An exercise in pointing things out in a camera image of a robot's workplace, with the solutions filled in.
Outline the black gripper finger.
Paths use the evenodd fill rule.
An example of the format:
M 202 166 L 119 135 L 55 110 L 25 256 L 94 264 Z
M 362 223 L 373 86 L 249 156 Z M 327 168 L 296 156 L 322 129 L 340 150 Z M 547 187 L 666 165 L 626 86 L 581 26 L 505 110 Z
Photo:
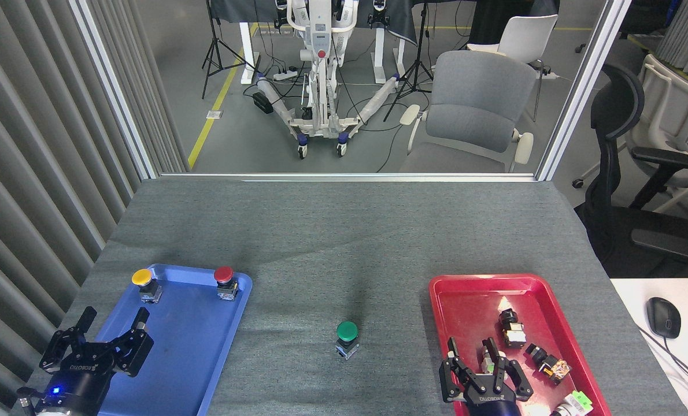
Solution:
M 501 400 L 508 400 L 509 392 L 513 392 L 513 400 L 529 400 L 534 390 L 532 390 L 520 363 L 500 355 L 494 338 L 484 339 L 483 346 L 492 364 L 492 367 L 484 372 L 490 374 L 489 387 L 494 396 L 498 396 Z
M 65 356 L 67 348 L 71 348 L 74 354 L 82 353 L 82 346 L 87 344 L 85 333 L 90 329 L 97 311 L 92 306 L 87 306 L 78 319 L 77 324 L 66 330 L 54 332 L 40 360 L 40 368 L 43 370 L 58 370 Z
M 467 389 L 470 386 L 477 389 L 476 374 L 460 358 L 455 337 L 447 341 L 447 356 L 439 367 L 439 378 L 445 403 L 466 401 Z
M 114 370 L 124 372 L 127 376 L 137 376 L 141 370 L 154 340 L 146 331 L 146 321 L 150 313 L 140 307 L 132 326 L 122 335 L 112 340 Z

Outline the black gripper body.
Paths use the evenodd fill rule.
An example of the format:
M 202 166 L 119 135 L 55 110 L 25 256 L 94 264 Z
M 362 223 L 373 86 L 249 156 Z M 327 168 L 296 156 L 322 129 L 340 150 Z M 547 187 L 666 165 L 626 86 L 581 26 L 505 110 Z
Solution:
M 98 413 L 114 376 L 113 360 L 107 345 L 83 345 L 80 355 L 65 355 L 58 370 L 45 370 L 51 380 L 38 413 Z
M 478 376 L 477 381 L 485 386 L 481 392 L 472 384 L 464 389 L 465 406 L 469 415 L 521 415 L 516 403 L 516 393 L 503 379 L 500 380 L 500 392 L 494 390 L 494 377 Z

